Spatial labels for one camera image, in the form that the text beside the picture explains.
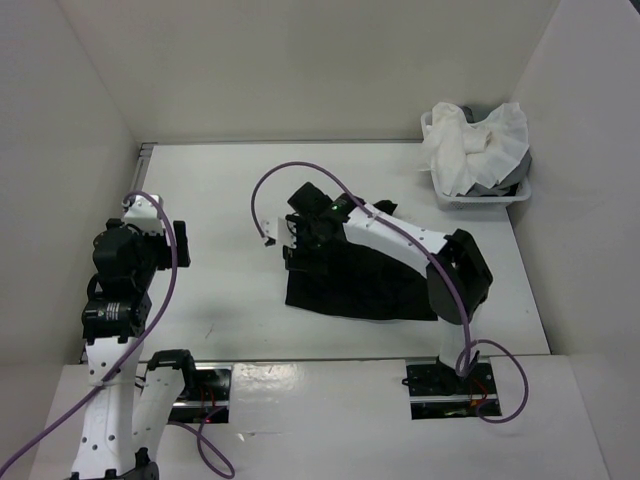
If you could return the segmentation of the black pleated skirt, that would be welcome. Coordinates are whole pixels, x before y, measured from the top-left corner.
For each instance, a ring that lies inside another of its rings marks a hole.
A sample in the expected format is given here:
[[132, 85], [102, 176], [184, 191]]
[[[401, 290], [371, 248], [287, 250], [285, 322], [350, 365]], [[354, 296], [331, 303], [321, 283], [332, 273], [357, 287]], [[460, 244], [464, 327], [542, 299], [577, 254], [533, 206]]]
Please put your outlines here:
[[[350, 213], [360, 211], [350, 199]], [[285, 304], [349, 319], [436, 319], [423, 276], [393, 258], [347, 240], [335, 246], [327, 273], [288, 271]]]

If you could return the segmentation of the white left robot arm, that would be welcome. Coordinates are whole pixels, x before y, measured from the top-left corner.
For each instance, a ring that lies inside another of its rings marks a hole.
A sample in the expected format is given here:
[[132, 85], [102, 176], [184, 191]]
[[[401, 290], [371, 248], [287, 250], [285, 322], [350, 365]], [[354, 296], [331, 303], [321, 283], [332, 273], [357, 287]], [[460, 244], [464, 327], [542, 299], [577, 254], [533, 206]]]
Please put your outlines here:
[[186, 226], [169, 221], [160, 196], [134, 191], [123, 207], [93, 241], [96, 273], [82, 312], [89, 391], [73, 479], [158, 478], [157, 452], [173, 404], [199, 386], [187, 350], [159, 351], [137, 375], [144, 341], [169, 305], [152, 309], [153, 278], [169, 271], [172, 294], [190, 257]]

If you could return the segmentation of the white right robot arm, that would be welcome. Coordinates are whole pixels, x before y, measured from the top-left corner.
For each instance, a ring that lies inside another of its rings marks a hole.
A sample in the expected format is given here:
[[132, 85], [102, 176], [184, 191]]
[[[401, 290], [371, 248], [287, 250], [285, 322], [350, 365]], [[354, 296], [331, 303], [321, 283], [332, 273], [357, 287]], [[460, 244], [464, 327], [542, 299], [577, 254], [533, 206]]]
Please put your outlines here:
[[463, 391], [478, 358], [471, 321], [493, 282], [471, 234], [428, 231], [394, 217], [389, 200], [331, 199], [310, 182], [288, 204], [286, 304], [352, 319], [435, 321], [440, 351], [423, 387]]

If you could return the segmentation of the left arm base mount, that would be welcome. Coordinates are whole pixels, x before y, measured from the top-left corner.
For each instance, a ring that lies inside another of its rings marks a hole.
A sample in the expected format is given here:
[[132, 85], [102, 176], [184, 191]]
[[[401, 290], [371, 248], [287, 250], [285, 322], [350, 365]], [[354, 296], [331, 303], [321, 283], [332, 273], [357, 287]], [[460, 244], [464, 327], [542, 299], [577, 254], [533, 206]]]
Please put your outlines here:
[[196, 364], [192, 387], [186, 387], [176, 398], [170, 422], [184, 424], [226, 424], [232, 386], [230, 364], [200, 362]]

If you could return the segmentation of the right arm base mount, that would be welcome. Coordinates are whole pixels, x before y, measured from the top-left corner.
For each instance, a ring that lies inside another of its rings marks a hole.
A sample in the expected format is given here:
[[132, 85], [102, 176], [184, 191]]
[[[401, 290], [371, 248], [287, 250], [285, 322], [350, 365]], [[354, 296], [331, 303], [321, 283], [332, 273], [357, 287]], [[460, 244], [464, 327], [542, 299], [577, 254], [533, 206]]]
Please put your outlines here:
[[487, 360], [479, 361], [465, 378], [438, 360], [408, 362], [401, 383], [408, 391], [413, 420], [476, 417], [477, 409], [490, 418], [502, 415], [493, 369]]

